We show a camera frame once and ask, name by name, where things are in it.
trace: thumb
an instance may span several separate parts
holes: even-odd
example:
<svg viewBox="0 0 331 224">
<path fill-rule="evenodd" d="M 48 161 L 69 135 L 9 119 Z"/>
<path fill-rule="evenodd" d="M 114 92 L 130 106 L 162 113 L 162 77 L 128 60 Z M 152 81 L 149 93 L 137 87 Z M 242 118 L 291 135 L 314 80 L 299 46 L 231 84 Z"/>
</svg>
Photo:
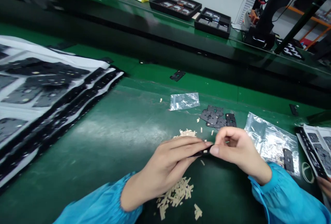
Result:
<svg viewBox="0 0 331 224">
<path fill-rule="evenodd" d="M 237 153 L 235 151 L 235 147 L 214 145 L 210 148 L 210 154 L 230 163 L 235 163 L 237 161 Z"/>
</svg>

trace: sorting tray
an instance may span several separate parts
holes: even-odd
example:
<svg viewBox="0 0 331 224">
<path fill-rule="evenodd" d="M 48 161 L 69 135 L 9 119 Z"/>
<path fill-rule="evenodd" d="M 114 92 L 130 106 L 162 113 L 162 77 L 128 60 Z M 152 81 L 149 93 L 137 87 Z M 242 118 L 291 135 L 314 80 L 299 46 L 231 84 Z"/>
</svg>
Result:
<svg viewBox="0 0 331 224">
<path fill-rule="evenodd" d="M 219 16 L 219 20 L 214 18 L 215 15 Z M 201 31 L 228 39 L 231 29 L 231 17 L 212 9 L 204 8 L 201 14 L 194 21 L 194 27 Z"/>
<path fill-rule="evenodd" d="M 195 6 L 193 7 L 191 5 L 192 7 L 190 7 L 189 5 L 186 5 L 186 4 L 181 5 L 180 1 L 175 1 L 175 0 L 153 0 L 153 1 L 149 2 L 149 5 L 150 5 L 151 9 L 155 9 L 155 10 L 161 11 L 163 13 L 172 15 L 174 17 L 178 17 L 180 19 L 189 21 L 199 10 L 201 10 L 202 4 L 198 3 L 196 1 L 193 1 L 193 0 L 182 0 L 182 1 L 194 4 Z M 172 6 L 167 8 L 163 5 L 161 5 L 164 2 L 168 2 L 170 4 L 173 4 L 174 6 L 177 5 L 177 6 L 183 7 L 183 9 L 187 9 L 190 12 L 188 14 L 184 14 L 181 11 L 175 11 L 175 10 L 171 9 Z"/>
</svg>

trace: finger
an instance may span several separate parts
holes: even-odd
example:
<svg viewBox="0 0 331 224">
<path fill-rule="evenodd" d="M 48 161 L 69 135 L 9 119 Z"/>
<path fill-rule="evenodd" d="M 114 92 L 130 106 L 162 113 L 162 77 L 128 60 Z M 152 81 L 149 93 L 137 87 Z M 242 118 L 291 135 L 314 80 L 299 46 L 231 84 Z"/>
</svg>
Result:
<svg viewBox="0 0 331 224">
<path fill-rule="evenodd" d="M 234 164 L 239 160 L 239 154 L 235 147 L 213 145 L 210 149 L 210 154 Z"/>
<path fill-rule="evenodd" d="M 328 180 L 326 180 L 322 177 L 317 177 L 317 180 L 318 180 L 320 185 L 323 185 L 324 187 L 331 190 L 331 182 L 329 182 Z"/>
<path fill-rule="evenodd" d="M 197 152 L 207 149 L 211 145 L 213 145 L 212 142 L 203 142 L 203 141 L 200 141 L 200 142 L 197 142 L 194 144 L 187 144 L 187 145 L 169 150 L 168 156 L 172 163 L 178 162 L 182 159 L 188 158 L 188 157 L 196 154 Z"/>
<path fill-rule="evenodd" d="M 331 191 L 322 184 L 319 184 L 319 186 L 320 186 L 321 190 L 324 192 L 324 194 L 326 194 L 326 196 L 329 199 L 331 199 Z"/>
<path fill-rule="evenodd" d="M 202 139 L 199 139 L 197 137 L 192 136 L 183 136 L 180 139 L 173 139 L 170 142 L 166 144 L 168 149 L 174 149 L 177 147 L 189 145 L 189 144 L 195 144 L 198 142 L 202 142 Z"/>
<path fill-rule="evenodd" d="M 232 140 L 237 141 L 245 134 L 247 134 L 246 131 L 240 128 L 223 127 L 216 135 L 215 145 L 224 145 L 226 137 L 230 137 Z"/>
<path fill-rule="evenodd" d="M 170 182 L 177 182 L 186 172 L 187 168 L 197 159 L 197 157 L 184 158 L 179 161 L 169 173 Z"/>
</svg>

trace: stack of black parts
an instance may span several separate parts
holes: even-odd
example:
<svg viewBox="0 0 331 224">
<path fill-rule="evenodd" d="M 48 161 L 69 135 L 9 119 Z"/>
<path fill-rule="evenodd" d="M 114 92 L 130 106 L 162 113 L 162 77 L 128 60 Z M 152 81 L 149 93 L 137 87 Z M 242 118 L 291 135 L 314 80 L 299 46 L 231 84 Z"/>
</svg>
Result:
<svg viewBox="0 0 331 224">
<path fill-rule="evenodd" d="M 208 105 L 206 110 L 202 111 L 200 118 L 206 121 L 206 126 L 210 128 L 215 128 L 220 130 L 225 126 L 237 127 L 237 123 L 234 114 L 225 114 L 225 119 L 223 118 L 223 108 Z"/>
<path fill-rule="evenodd" d="M 124 72 L 103 61 L 0 39 L 0 193 Z"/>
</svg>

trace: forearm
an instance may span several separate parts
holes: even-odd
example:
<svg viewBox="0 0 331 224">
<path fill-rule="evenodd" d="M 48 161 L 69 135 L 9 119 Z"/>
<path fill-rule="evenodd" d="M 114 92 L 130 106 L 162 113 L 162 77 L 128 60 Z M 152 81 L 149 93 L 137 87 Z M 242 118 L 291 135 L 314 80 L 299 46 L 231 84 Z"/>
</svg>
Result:
<svg viewBox="0 0 331 224">
<path fill-rule="evenodd" d="M 135 223 L 142 206 L 127 212 L 121 206 L 121 194 L 130 173 L 114 184 L 105 184 L 81 200 L 69 204 L 54 224 Z"/>
<path fill-rule="evenodd" d="M 301 189 L 283 168 L 274 163 L 270 167 L 270 182 L 252 190 L 257 201 L 264 202 L 268 209 L 270 222 L 331 223 L 330 213 L 321 202 Z"/>
</svg>

